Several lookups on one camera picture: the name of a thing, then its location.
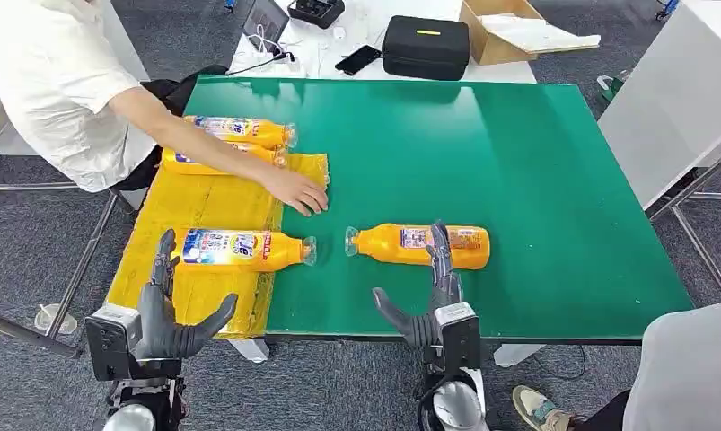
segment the black bag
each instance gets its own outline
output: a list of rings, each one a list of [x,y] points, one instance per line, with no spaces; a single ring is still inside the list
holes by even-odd
[[[382,53],[388,74],[457,81],[469,64],[469,26],[457,21],[392,16]]]

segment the yellow mat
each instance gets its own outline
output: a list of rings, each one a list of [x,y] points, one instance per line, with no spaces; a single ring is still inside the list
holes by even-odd
[[[289,154],[288,169],[318,184],[328,180],[326,154]],[[234,176],[181,175],[160,167],[130,235],[106,300],[136,308],[168,228],[204,227],[280,231],[283,205],[259,184]],[[273,274],[176,271],[172,302],[178,323],[196,324],[236,293],[236,313],[218,338],[262,335],[268,320]]]

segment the yellow liquid bottle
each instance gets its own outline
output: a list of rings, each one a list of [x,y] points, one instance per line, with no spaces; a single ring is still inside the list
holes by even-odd
[[[296,146],[296,126],[292,123],[281,125],[267,119],[233,119],[202,115],[187,115],[183,119],[226,142],[248,142],[268,150]]]
[[[229,143],[244,153],[254,155],[265,162],[274,164],[276,166],[286,166],[286,154],[283,150],[266,150],[258,145],[246,144],[246,143]],[[220,172],[217,169],[210,168],[201,163],[196,163],[189,159],[183,154],[175,153],[169,148],[162,150],[162,164],[165,168],[172,172],[183,173],[186,175],[228,175],[225,172]]]
[[[447,226],[453,266],[481,269],[489,259],[489,236],[485,229],[473,226]],[[348,227],[345,252],[348,256],[366,254],[381,262],[429,265],[427,245],[433,245],[430,226],[379,224],[367,231]]]
[[[172,258],[178,268],[206,271],[275,272],[289,265],[312,266],[318,255],[315,237],[290,238],[281,232],[176,229],[178,244]]]

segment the green table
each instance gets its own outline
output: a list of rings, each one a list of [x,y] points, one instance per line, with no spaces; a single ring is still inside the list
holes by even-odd
[[[396,335],[375,286],[423,312],[428,267],[344,253],[348,225],[386,222],[488,229],[488,265],[461,271],[484,338],[638,342],[692,307],[575,86],[206,77],[187,113],[294,122],[329,155],[329,211],[282,226],[318,264],[277,273],[268,334]]]

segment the robotic hand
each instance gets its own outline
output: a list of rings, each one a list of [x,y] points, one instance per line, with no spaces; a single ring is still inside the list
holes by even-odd
[[[426,385],[418,401],[421,431],[488,431],[484,383],[479,369],[479,318],[463,301],[461,278],[453,273],[447,229],[431,226],[432,293],[429,311],[410,316],[374,289],[376,308],[412,346],[424,347]]]
[[[180,325],[172,306],[172,281],[180,259],[170,260],[175,232],[162,236],[151,279],[137,311],[107,303],[85,318],[93,373],[113,382],[104,431],[176,431],[189,413],[182,398],[181,360],[196,355],[233,316],[236,295],[197,325]]]
[[[237,297],[230,294],[216,312],[199,324],[187,326],[175,322],[172,281],[180,257],[170,260],[173,250],[175,232],[170,229],[159,241],[151,279],[141,289],[138,299],[143,331],[143,338],[136,346],[136,358],[139,359],[192,357],[233,317]]]

